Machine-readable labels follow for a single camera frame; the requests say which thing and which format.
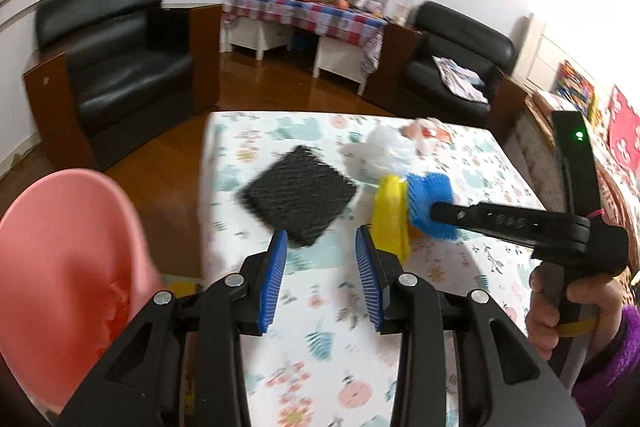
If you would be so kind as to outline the black foam net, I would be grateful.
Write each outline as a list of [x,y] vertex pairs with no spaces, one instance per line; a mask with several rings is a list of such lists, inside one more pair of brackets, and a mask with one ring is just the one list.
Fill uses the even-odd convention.
[[264,225],[284,230],[309,247],[343,212],[357,191],[354,181],[299,145],[263,171],[239,194],[240,203]]

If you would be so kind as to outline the yellow paper trash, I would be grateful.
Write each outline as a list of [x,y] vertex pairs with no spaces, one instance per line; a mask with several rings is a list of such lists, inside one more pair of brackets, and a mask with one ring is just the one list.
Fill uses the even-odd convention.
[[407,182],[384,176],[376,190],[369,225],[371,239],[380,251],[394,254],[404,265],[410,255]]

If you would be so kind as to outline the yellow plastic stool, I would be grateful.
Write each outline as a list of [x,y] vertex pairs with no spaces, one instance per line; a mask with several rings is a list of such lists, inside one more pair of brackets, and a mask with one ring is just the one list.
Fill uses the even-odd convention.
[[166,291],[171,291],[177,298],[198,295],[202,291],[202,284],[198,280],[184,277],[165,277],[163,285]]

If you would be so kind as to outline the blue foam net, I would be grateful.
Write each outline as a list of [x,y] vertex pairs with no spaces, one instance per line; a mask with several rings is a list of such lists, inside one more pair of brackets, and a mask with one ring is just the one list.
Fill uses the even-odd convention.
[[433,239],[455,241],[458,236],[454,225],[447,225],[431,217],[436,202],[452,204],[454,194],[446,174],[425,173],[423,176],[410,173],[407,176],[408,217],[410,225]]

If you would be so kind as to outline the pink plastic bin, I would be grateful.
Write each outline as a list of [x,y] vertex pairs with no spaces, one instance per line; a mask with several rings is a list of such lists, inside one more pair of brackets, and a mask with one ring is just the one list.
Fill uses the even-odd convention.
[[48,174],[1,219],[1,354],[55,413],[161,287],[134,205],[103,173]]

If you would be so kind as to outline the colourful picture pillow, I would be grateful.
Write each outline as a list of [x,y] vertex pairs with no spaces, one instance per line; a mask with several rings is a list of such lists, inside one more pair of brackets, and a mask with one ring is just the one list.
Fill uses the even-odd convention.
[[592,83],[569,61],[564,61],[556,74],[554,93],[569,101],[582,115],[588,117],[596,96]]

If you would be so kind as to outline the red floral pillow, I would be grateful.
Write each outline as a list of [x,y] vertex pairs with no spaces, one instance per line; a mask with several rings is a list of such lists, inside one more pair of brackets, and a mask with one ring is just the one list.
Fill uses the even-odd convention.
[[636,172],[640,156],[639,115],[616,86],[613,86],[608,110],[608,149],[622,167]]

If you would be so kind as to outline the white plastic bag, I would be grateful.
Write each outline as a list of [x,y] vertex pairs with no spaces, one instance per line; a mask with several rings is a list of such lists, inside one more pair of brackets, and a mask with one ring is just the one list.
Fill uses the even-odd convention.
[[348,173],[379,184],[386,176],[404,179],[416,158],[416,146],[398,129],[378,124],[361,142],[342,147]]

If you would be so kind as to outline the checkered cloth white bench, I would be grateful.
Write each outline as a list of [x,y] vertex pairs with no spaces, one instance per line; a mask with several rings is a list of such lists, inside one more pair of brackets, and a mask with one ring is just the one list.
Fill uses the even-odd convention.
[[224,45],[251,49],[258,61],[266,51],[290,43],[292,30],[298,29],[318,37],[314,77],[330,72],[357,83],[363,94],[378,68],[387,25],[382,17],[306,0],[226,0],[222,12]]

